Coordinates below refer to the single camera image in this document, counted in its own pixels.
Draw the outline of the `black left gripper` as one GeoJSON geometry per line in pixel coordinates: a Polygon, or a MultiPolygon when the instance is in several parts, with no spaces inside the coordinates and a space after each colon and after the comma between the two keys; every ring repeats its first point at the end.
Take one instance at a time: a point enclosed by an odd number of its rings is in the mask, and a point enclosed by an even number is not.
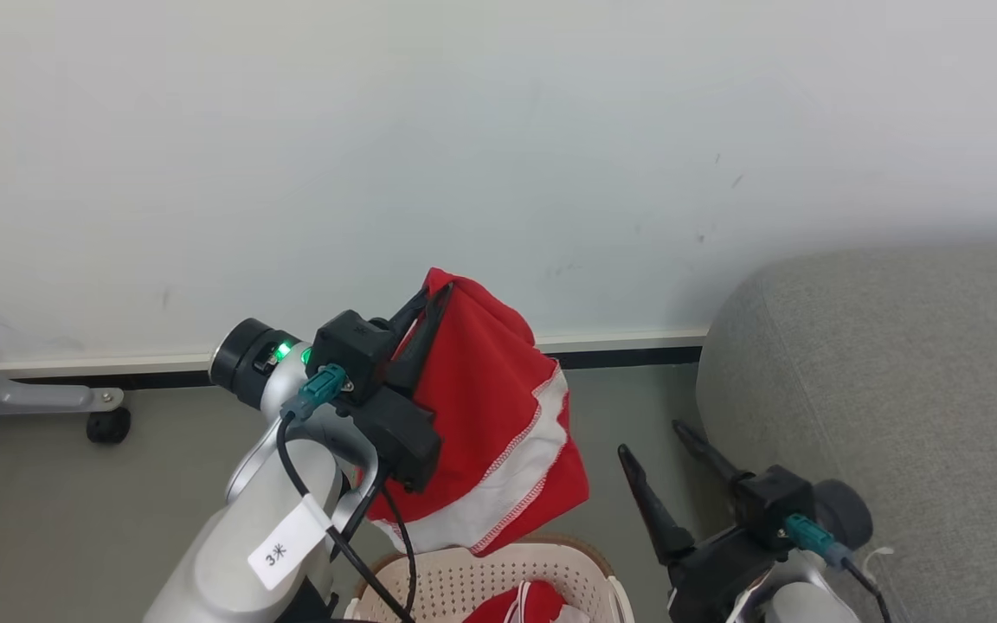
{"type": "Polygon", "coordinates": [[[438,469],[442,439],[435,413],[412,402],[428,355],[446,315],[454,283],[434,294],[424,286],[388,320],[398,347],[385,370],[383,387],[352,411],[355,426],[376,450],[388,476],[408,493],[427,489],[438,469]]]}

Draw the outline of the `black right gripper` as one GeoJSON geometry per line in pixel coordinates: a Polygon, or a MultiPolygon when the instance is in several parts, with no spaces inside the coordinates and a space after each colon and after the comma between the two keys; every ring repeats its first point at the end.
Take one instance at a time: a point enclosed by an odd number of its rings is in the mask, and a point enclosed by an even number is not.
{"type": "MultiPolygon", "coordinates": [[[[737,469],[699,431],[683,421],[672,429],[690,456],[708,468],[728,496],[737,495],[740,482],[754,478],[737,469]]],[[[732,527],[696,543],[695,537],[673,519],[648,484],[647,473],[625,443],[617,448],[622,472],[644,522],[654,556],[666,565],[672,585],[667,604],[672,622],[727,622],[736,618],[737,598],[756,581],[787,560],[787,537],[767,542],[743,527],[732,527]]]]}

